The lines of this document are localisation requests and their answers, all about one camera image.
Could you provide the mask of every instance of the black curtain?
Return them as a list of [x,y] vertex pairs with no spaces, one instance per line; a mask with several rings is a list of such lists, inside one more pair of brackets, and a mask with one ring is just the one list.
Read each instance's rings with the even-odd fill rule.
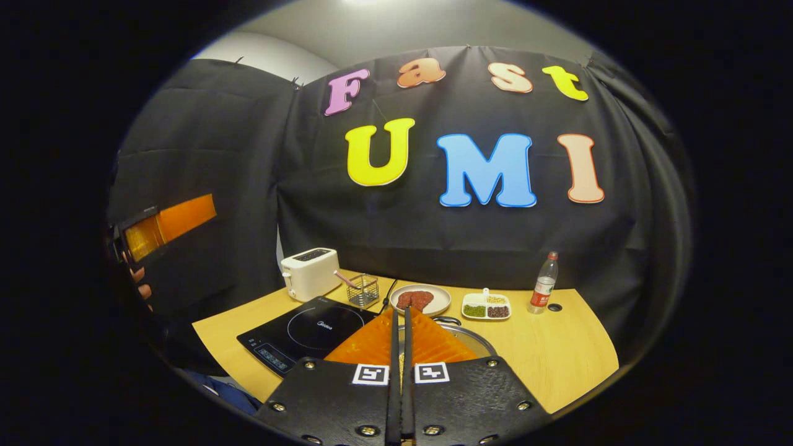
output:
[[[446,76],[407,89],[397,86],[399,69],[432,57]],[[512,63],[526,72],[527,94],[499,89],[488,65]],[[557,288],[576,288],[613,340],[626,336],[651,251],[653,196],[646,151],[664,150],[661,140],[640,141],[625,104],[603,84],[591,65],[491,47],[433,48],[384,57],[345,68],[301,89],[289,115],[278,165],[278,216],[286,256],[322,245],[339,250],[342,267],[450,286],[531,289],[548,251],[559,252]],[[588,93],[580,102],[564,96],[544,67],[561,66]],[[352,106],[324,116],[328,81],[365,68]],[[610,71],[612,82],[628,79]],[[650,102],[631,103],[656,114]],[[395,182],[363,187],[347,174],[345,133],[375,125],[370,161],[389,160],[383,124],[410,117],[408,166]],[[530,208],[473,202],[444,207],[446,155],[436,141],[452,133],[469,135],[486,159],[499,137],[531,138],[528,163]],[[595,141],[597,179],[605,199],[580,204],[568,199],[572,186],[567,152],[557,142],[565,133]],[[497,194],[500,186],[494,191]]]
[[290,82],[245,65],[191,60],[154,93],[121,147],[109,220],[212,194],[217,216],[144,258],[158,314],[189,319],[282,286],[272,172]]

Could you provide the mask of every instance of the plate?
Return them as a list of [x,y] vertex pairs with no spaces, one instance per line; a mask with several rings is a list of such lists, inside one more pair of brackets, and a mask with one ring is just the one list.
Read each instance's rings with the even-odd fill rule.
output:
[[428,303],[422,312],[427,316],[435,316],[436,314],[443,313],[447,308],[449,308],[449,305],[451,304],[451,295],[448,291],[444,290],[440,286],[421,284],[406,285],[395,289],[389,296],[389,302],[391,302],[391,306],[403,316],[404,311],[397,308],[397,303],[399,303],[400,295],[402,295],[402,293],[405,291],[429,291],[432,293],[432,302]]
[[[489,300],[500,300],[502,302],[488,302],[488,298],[492,298]],[[470,316],[465,313],[465,306],[483,306],[485,308],[485,315],[482,317],[479,316]],[[498,306],[506,306],[507,307],[507,316],[504,317],[490,317],[488,316],[488,309],[491,307],[498,307]],[[481,293],[471,293],[466,294],[465,297],[462,298],[462,305],[460,306],[460,313],[463,317],[467,317],[468,319],[483,319],[487,321],[503,321],[504,319],[509,319],[512,315],[512,306],[509,304],[509,298],[504,296],[503,294],[490,294],[490,290],[484,288]]]

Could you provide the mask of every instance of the induction cooktop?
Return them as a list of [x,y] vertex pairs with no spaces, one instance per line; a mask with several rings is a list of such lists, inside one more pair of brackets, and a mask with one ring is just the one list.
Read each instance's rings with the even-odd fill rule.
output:
[[319,296],[237,336],[237,340],[283,377],[304,356],[324,358],[376,316]]

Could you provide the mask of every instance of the blue letter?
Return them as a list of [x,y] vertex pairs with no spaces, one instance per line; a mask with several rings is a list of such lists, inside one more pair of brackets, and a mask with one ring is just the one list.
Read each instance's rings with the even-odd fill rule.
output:
[[465,180],[471,184],[486,205],[501,179],[501,192],[496,202],[505,207],[531,207],[537,197],[529,184],[528,148],[531,139],[526,135],[501,135],[490,161],[486,160],[468,135],[446,135],[438,138],[438,147],[446,151],[446,193],[441,195],[444,206],[468,206],[471,195],[465,192]]

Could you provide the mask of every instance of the blue fabric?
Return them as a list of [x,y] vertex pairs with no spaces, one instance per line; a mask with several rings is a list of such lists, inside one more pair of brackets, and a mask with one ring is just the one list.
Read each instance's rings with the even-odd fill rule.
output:
[[184,370],[184,372],[197,383],[216,391],[217,396],[223,398],[227,403],[231,404],[237,409],[242,410],[248,415],[255,414],[262,405],[258,399],[253,398],[240,389],[236,389],[235,387],[229,386],[226,383],[221,383],[216,379],[212,379],[207,375],[202,375],[194,371]]

